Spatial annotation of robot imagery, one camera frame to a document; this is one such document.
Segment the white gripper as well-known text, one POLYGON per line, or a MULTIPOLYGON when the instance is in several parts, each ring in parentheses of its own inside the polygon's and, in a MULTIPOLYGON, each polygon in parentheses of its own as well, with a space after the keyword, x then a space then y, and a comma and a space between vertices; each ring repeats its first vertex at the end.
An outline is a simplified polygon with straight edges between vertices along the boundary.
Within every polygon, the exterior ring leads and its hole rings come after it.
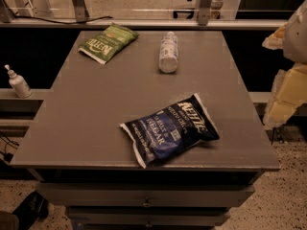
POLYGON ((273 129, 287 123, 296 110, 307 102, 307 0, 294 12, 287 25, 265 38, 264 48, 278 50, 295 63, 288 70, 279 70, 265 108, 263 124, 273 129))

